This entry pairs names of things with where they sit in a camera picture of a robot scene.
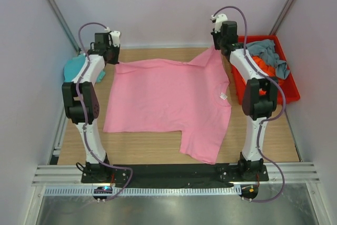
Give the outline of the folded turquoise t shirt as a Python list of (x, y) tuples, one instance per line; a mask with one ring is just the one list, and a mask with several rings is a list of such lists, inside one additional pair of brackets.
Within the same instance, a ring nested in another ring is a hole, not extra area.
[[(97, 77), (95, 83), (101, 82), (103, 77), (105, 76), (104, 71), (105, 62), (103, 57), (99, 55), (90, 55), (90, 60), (92, 63), (94, 61), (97, 61), (98, 59), (102, 60), (103, 65), (100, 73), (95, 75)], [(66, 65), (64, 66), (64, 82), (72, 82), (74, 78), (76, 78), (80, 73), (82, 73), (82, 70), (86, 65), (86, 60), (87, 57), (83, 53), (67, 61)]]

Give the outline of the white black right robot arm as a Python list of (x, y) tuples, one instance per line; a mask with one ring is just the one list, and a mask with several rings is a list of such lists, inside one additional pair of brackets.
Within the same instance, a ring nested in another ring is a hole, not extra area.
[(266, 176), (262, 147), (268, 119), (277, 107), (277, 80), (255, 63), (239, 42), (237, 23), (218, 17), (212, 31), (214, 46), (237, 69), (246, 82), (242, 110), (246, 115), (246, 137), (237, 164), (222, 167), (223, 180), (255, 181)]

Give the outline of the aluminium left side rail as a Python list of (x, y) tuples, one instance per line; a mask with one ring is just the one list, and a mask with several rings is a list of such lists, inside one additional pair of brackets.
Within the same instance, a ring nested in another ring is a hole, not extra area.
[(53, 139), (53, 146), (51, 149), (51, 155), (49, 157), (48, 165), (57, 165), (58, 160), (60, 158), (61, 149), (63, 146), (64, 135), (66, 132), (68, 123), (68, 118), (66, 117), (65, 113), (62, 111), (60, 115), (60, 119), (57, 124), (55, 136)]

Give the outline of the red plastic bin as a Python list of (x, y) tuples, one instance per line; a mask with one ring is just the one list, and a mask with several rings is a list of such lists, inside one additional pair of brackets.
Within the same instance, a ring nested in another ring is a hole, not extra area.
[[(279, 42), (279, 39), (275, 35), (258, 35), (258, 36), (248, 36), (247, 37), (247, 43), (255, 42), (255, 41), (262, 41), (262, 40), (273, 40), (275, 43), (275, 51), (278, 53), (280, 58), (284, 61), (286, 61), (286, 57), (284, 55), (284, 52), (282, 50), (281, 44)], [(298, 89), (296, 87), (295, 81), (293, 79), (292, 74), (290, 73), (286, 80), (284, 80), (284, 83), (281, 86), (284, 94), (286, 103), (295, 102), (300, 99), (300, 94), (298, 92)]]

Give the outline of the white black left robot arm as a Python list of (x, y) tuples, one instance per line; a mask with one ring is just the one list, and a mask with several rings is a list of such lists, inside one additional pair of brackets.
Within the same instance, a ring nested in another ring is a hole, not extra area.
[(117, 64), (120, 53), (119, 31), (95, 33), (91, 48), (84, 55), (84, 62), (77, 75), (62, 85), (65, 115), (80, 132), (86, 152), (82, 171), (83, 183), (103, 183), (112, 176), (112, 169), (98, 132), (97, 118), (100, 105), (94, 85), (107, 64)]

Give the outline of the aluminium corner post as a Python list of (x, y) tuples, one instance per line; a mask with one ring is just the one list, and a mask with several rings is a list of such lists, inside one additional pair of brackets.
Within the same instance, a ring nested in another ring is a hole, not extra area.
[(80, 46), (78, 45), (75, 36), (71, 32), (71, 29), (69, 28), (63, 14), (61, 13), (61, 10), (59, 9), (57, 3), (55, 0), (46, 0), (48, 5), (50, 6), (52, 12), (54, 13), (55, 17), (58, 20), (59, 25), (61, 26), (62, 30), (64, 31), (67, 39), (69, 40), (71, 46), (75, 50), (75, 52), (80, 52)]
[(274, 22), (269, 35), (276, 35), (279, 31), (281, 25), (285, 21), (287, 15), (290, 13), (290, 10), (294, 6), (296, 0), (286, 0), (285, 4), (283, 5), (279, 15), (277, 16), (276, 21)]

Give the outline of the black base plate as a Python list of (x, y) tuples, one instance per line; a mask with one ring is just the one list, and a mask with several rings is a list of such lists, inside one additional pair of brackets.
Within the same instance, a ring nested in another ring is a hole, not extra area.
[(122, 188), (229, 188), (235, 182), (267, 182), (266, 166), (244, 172), (237, 164), (132, 164), (112, 169), (101, 164), (76, 163), (82, 183), (107, 183)]

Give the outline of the aluminium corner post right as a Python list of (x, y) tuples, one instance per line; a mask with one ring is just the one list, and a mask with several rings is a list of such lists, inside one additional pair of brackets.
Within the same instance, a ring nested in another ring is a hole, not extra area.
[(269, 35), (276, 35), (279, 31), (281, 25), (285, 21), (287, 15), (290, 13), (290, 10), (294, 6), (296, 0), (286, 0), (285, 4), (283, 5), (279, 15), (277, 16), (276, 21), (274, 22)]

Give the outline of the aluminium rail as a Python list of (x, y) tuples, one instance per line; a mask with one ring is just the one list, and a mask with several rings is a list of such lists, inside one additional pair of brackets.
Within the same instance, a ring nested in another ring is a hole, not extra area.
[[(266, 163), (271, 183), (281, 183), (281, 174), (271, 163)], [(278, 166), (286, 183), (320, 183), (318, 172), (312, 162), (281, 162)], [(76, 185), (81, 181), (82, 172), (74, 165), (39, 165), (32, 185)]]
[(66, 117), (65, 113), (62, 111), (60, 115), (60, 119), (57, 124), (55, 136), (53, 139), (53, 146), (51, 149), (51, 155), (49, 157), (48, 165), (57, 165), (58, 160), (60, 158), (61, 149), (63, 146), (64, 135), (66, 132), (68, 123), (68, 118)]

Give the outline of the pink t shirt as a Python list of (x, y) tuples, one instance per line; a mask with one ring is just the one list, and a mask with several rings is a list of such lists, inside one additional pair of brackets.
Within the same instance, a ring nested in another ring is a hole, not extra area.
[(213, 47), (189, 62), (120, 63), (115, 67), (103, 130), (179, 131), (181, 153), (214, 164), (231, 116), (228, 86), (222, 58)]

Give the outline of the orange t shirt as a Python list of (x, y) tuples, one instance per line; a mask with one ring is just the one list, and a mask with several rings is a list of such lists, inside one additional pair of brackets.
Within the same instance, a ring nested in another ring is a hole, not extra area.
[[(252, 56), (252, 59), (255, 61), (255, 63), (258, 65), (258, 67), (264, 72), (266, 73), (268, 76), (270, 77), (276, 77), (276, 70), (274, 67), (267, 65), (261, 58), (259, 58), (258, 56)], [(283, 79), (280, 79), (277, 77), (277, 81), (279, 86), (282, 86), (282, 84), (284, 83)], [(259, 91), (260, 95), (265, 95), (266, 92), (262, 89), (260, 89)]]

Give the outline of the grey-teal t shirt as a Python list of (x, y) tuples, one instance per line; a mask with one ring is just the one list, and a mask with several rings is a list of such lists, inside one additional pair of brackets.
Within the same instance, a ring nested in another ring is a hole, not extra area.
[(247, 49), (251, 56), (258, 56), (267, 65), (272, 66), (276, 70), (276, 77), (286, 80), (290, 74), (288, 64), (282, 60), (275, 51), (275, 43), (273, 40), (262, 40), (247, 43)]

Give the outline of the aluminium corner post left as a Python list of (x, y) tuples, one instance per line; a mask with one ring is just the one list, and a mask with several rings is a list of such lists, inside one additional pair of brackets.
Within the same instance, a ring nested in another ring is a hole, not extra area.
[(80, 46), (78, 45), (75, 36), (71, 32), (71, 29), (69, 28), (63, 14), (61, 13), (61, 10), (59, 9), (57, 3), (55, 0), (46, 0), (48, 5), (50, 6), (52, 12), (54, 13), (55, 17), (58, 20), (59, 25), (61, 26), (62, 30), (64, 31), (67, 39), (69, 40), (71, 46), (75, 50), (75, 52), (80, 52)]

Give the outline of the aluminium front rail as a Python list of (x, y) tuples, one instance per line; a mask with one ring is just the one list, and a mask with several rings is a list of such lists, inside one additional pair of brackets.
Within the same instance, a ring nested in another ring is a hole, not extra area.
[[(271, 183), (281, 183), (281, 174), (271, 163), (266, 163)], [(312, 162), (281, 162), (278, 166), (286, 183), (320, 183), (318, 172)], [(82, 172), (74, 165), (39, 165), (32, 185), (76, 185), (81, 181)]]

